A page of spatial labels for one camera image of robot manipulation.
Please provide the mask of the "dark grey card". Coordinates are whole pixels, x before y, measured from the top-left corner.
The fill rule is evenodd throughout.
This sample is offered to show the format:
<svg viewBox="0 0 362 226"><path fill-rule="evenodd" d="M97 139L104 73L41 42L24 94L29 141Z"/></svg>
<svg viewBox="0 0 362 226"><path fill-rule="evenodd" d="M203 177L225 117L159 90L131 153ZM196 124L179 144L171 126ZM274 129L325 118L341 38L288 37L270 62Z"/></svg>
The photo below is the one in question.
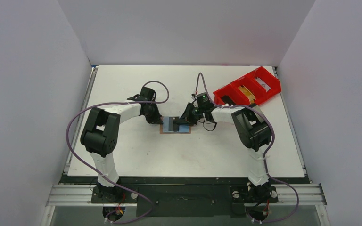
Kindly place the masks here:
<svg viewBox="0 0 362 226"><path fill-rule="evenodd" d="M184 120L179 117L170 117L169 118L169 131L174 133L180 133L180 126L183 124Z"/></svg>

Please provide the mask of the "brown leather card holder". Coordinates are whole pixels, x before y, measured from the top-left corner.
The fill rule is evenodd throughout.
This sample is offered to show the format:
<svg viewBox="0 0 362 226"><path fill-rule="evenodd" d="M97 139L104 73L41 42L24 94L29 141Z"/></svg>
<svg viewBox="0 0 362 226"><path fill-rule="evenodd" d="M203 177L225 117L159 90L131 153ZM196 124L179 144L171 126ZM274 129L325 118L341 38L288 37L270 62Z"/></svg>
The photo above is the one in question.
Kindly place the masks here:
<svg viewBox="0 0 362 226"><path fill-rule="evenodd" d="M180 125L176 121L179 117L164 116L162 118L162 124L160 125L160 134L190 134L191 127L189 125Z"/></svg>

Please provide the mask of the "white patterned card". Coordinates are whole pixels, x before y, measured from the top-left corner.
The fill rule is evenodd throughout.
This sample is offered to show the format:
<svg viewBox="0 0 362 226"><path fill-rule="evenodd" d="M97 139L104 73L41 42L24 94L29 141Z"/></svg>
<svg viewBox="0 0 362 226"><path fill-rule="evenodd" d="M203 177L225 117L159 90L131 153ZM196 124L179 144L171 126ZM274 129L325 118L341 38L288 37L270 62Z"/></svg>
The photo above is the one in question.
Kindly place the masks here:
<svg viewBox="0 0 362 226"><path fill-rule="evenodd" d="M261 78L256 77L255 80L265 89L266 92L268 92L271 89L271 87Z"/></svg>

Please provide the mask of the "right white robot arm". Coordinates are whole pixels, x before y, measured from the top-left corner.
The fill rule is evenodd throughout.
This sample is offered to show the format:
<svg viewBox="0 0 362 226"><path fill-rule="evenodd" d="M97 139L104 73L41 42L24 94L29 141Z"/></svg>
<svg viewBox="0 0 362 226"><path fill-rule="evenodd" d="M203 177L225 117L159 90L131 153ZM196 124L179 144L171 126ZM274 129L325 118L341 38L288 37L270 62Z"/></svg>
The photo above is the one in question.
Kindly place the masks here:
<svg viewBox="0 0 362 226"><path fill-rule="evenodd" d="M248 180L252 185L247 195L253 201L261 200L266 190L263 186L269 181L266 154L273 144L272 126L263 118L263 112L257 104L218 105L212 102L206 93L194 96L185 111L174 121L176 125L193 126L201 119L217 123L230 123L235 126L241 143L248 149Z"/></svg>

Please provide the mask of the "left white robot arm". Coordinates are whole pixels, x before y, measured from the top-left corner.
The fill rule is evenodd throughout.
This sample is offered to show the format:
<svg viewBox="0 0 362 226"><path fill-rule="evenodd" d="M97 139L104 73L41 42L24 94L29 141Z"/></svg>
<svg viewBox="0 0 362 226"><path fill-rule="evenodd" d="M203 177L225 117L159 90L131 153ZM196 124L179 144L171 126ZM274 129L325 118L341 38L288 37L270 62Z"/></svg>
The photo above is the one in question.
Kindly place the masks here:
<svg viewBox="0 0 362 226"><path fill-rule="evenodd" d="M94 107L90 110L80 138L81 144L93 158L99 171L97 186L104 188L103 196L117 202L122 196L120 187L114 185L120 176L115 168L113 151L117 145L121 123L144 116L148 124L163 124L156 101L156 91L142 87L139 94L128 100L132 103L116 104L109 108Z"/></svg>

